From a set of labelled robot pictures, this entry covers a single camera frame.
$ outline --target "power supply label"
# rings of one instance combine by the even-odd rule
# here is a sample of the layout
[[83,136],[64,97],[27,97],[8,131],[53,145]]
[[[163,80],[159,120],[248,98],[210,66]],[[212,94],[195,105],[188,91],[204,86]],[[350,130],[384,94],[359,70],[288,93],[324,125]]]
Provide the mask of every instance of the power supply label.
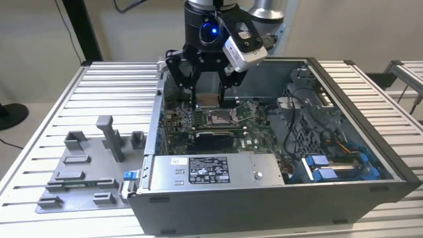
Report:
[[190,183],[230,183],[227,157],[190,158]]

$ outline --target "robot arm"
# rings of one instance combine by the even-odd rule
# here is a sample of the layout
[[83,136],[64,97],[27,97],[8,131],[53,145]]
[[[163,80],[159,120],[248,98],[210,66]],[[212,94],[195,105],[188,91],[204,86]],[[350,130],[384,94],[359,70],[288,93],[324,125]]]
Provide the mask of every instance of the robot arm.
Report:
[[[239,86],[248,68],[267,57],[267,46],[276,42],[270,34],[283,22],[282,1],[256,0],[250,12],[235,0],[185,1],[185,44],[181,52],[168,51],[165,63],[176,85],[192,91],[203,72],[218,72],[220,78],[219,101],[224,90]],[[191,66],[185,76],[180,70],[183,59]],[[231,63],[235,71],[226,75]]]

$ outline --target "black cable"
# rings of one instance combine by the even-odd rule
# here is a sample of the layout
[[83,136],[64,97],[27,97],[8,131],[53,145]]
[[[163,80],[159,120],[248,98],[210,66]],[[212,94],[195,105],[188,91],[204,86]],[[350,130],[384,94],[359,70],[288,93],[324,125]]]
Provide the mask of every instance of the black cable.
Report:
[[412,108],[411,108],[411,111],[410,111],[410,115],[412,115],[412,113],[415,112],[416,107],[418,107],[418,105],[414,104],[414,105],[412,105]]
[[403,91],[402,95],[399,96],[399,99],[398,99],[396,103],[400,102],[400,100],[402,100],[402,98],[403,98],[403,95],[404,95],[404,93],[406,93],[406,91],[407,91],[407,88],[408,88],[408,85],[406,86],[404,91]]
[[79,64],[81,64],[80,56],[79,56],[79,53],[76,51],[76,47],[75,47],[75,43],[73,43],[73,39],[72,39],[71,30],[68,28],[68,25],[67,25],[67,22],[65,22],[65,19],[64,19],[64,15],[61,14],[61,10],[60,10],[60,7],[59,7],[57,0],[55,0],[55,3],[56,3],[56,8],[57,8],[57,11],[59,11],[59,14],[60,14],[61,22],[64,23],[67,31],[68,31],[68,34],[69,34],[69,39],[71,39],[71,43],[72,43],[75,54],[76,54],[77,59],[79,59]]
[[288,151],[288,149],[287,149],[287,142],[288,142],[288,138],[290,138],[290,135],[291,135],[291,133],[292,133],[292,130],[294,130],[294,124],[295,124],[295,111],[296,111],[296,109],[295,109],[295,103],[294,103],[294,100],[291,100],[291,102],[292,102],[292,115],[291,115],[291,123],[290,123],[290,128],[288,128],[288,133],[286,134],[286,136],[284,136],[284,139],[283,139],[283,149],[284,149],[284,151],[286,151],[286,153],[295,159],[295,160],[298,160],[299,161],[299,158],[296,157],[296,155],[294,154],[294,153],[291,153],[290,151]]
[[24,149],[23,147],[20,147],[20,146],[17,146],[17,145],[13,145],[13,144],[11,144],[11,143],[7,143],[4,140],[1,140],[0,139],[0,142],[3,143],[3,144],[5,144],[5,145],[9,145],[9,146],[12,146],[12,147],[16,147],[17,149]]
[[[287,133],[287,135],[286,135],[286,137],[284,137],[284,140],[283,140],[283,149],[284,149],[286,153],[287,153],[295,160],[299,160],[299,158],[296,157],[295,151],[294,151],[294,153],[291,153],[291,152],[287,150],[287,141],[288,141],[290,135],[291,135],[291,133],[292,133],[294,124],[295,124],[295,111],[296,111],[296,110],[295,110],[294,98],[298,99],[298,100],[304,104],[304,101],[303,101],[298,96],[294,95],[294,93],[295,93],[298,90],[302,90],[302,89],[310,90],[310,91],[315,92],[315,90],[312,90],[311,88],[300,87],[300,88],[296,88],[296,89],[292,91],[291,95],[288,96],[288,98],[291,98],[291,103],[292,103],[292,116],[291,116],[291,124],[290,124],[290,128],[288,128],[288,133]],[[312,113],[310,107],[307,107],[307,110],[308,110],[308,113],[310,113],[311,118],[312,118],[312,119],[315,120],[315,122],[322,126],[322,128],[324,129],[324,131],[328,132],[328,134],[330,134],[330,136],[331,136],[331,140],[332,140],[334,142],[336,142],[336,137],[335,137],[334,132],[331,132],[330,129],[327,128],[327,126],[316,119],[316,117],[315,117],[315,115],[314,115],[314,113]]]
[[145,2],[147,0],[137,0],[135,1],[133,3],[129,4],[129,6],[127,6],[127,8],[124,9],[120,9],[117,7],[117,4],[116,4],[116,0],[112,0],[112,3],[113,3],[113,7],[115,7],[115,10],[120,13],[120,14],[125,14],[127,11],[129,11],[133,7],[136,7],[137,5],[140,5],[143,2]]

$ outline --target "gray 3d printed part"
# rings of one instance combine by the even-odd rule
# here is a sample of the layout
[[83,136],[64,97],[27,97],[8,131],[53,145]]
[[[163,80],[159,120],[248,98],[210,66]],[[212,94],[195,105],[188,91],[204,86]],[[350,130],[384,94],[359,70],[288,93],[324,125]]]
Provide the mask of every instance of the gray 3d printed part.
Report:
[[104,137],[108,142],[116,162],[123,162],[125,160],[125,155],[120,149],[121,139],[120,139],[119,133],[115,133],[113,131],[112,123],[113,123],[112,116],[99,116],[96,126],[104,133]]
[[[129,208],[121,189],[127,194],[136,189],[137,181],[125,181],[124,186],[123,176],[125,171],[141,167],[144,134],[135,131],[131,136],[120,137],[111,126],[112,118],[103,117],[99,121],[101,128],[105,125],[105,133],[112,133],[108,136],[113,142],[85,138],[80,131],[68,133],[67,149],[37,202],[36,213]],[[124,156],[120,158],[125,158],[121,161],[115,158],[113,146]]]

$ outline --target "slotted aluminum table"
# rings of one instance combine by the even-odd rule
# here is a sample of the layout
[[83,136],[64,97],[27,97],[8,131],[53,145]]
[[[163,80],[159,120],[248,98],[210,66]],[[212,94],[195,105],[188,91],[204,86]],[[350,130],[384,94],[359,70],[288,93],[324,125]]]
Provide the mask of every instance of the slotted aluminum table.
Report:
[[[371,124],[423,180],[423,129],[355,65],[320,62]],[[36,202],[64,152],[69,130],[100,136],[96,116],[113,115],[121,134],[148,131],[157,83],[155,63],[96,62],[81,67],[0,182],[1,237],[145,237],[131,209],[36,214]],[[379,205],[352,225],[188,237],[423,237],[423,187]]]
[[423,96],[423,61],[391,61],[386,72],[396,77]]

